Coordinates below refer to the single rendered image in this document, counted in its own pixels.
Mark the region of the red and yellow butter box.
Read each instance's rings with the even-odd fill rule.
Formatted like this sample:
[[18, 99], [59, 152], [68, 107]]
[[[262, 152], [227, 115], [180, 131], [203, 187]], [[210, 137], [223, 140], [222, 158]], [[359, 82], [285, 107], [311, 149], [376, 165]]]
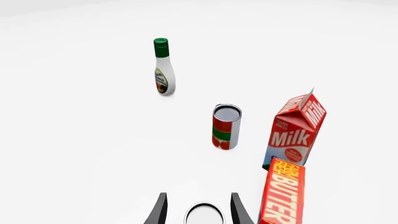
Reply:
[[257, 224], [302, 224], [305, 168], [273, 158]]

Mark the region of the red and white milk carton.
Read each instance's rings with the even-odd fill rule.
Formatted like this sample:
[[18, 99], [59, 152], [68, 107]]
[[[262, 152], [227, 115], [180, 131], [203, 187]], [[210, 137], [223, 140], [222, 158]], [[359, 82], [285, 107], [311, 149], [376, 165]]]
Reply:
[[262, 168], [269, 169], [273, 158], [304, 166], [325, 117], [312, 92], [286, 102], [274, 117]]

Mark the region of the white bottle with green cap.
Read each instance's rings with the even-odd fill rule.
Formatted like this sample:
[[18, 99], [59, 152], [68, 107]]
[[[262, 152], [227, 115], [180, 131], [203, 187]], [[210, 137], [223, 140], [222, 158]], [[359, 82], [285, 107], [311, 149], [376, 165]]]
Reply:
[[175, 92], [175, 73], [170, 61], [169, 42], [166, 38], [154, 39], [155, 84], [160, 95], [169, 96]]

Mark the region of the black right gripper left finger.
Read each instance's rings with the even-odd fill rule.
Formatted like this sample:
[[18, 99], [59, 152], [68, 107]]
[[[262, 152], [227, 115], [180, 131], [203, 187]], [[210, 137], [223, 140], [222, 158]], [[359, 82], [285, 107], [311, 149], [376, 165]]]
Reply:
[[167, 194], [162, 192], [144, 224], [165, 224], [167, 218]]

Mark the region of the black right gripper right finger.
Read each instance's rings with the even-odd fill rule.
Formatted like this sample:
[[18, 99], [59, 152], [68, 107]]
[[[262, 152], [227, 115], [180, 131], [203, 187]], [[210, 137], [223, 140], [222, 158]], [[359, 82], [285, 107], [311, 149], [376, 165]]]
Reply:
[[236, 192], [231, 194], [230, 209], [233, 224], [254, 224]]

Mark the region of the red and green tomato tin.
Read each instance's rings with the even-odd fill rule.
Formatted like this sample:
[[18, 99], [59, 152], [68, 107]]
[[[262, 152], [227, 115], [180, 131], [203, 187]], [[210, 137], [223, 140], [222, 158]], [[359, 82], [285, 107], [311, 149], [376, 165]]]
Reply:
[[218, 104], [213, 110], [212, 143], [228, 151], [238, 144], [242, 111], [232, 104]]

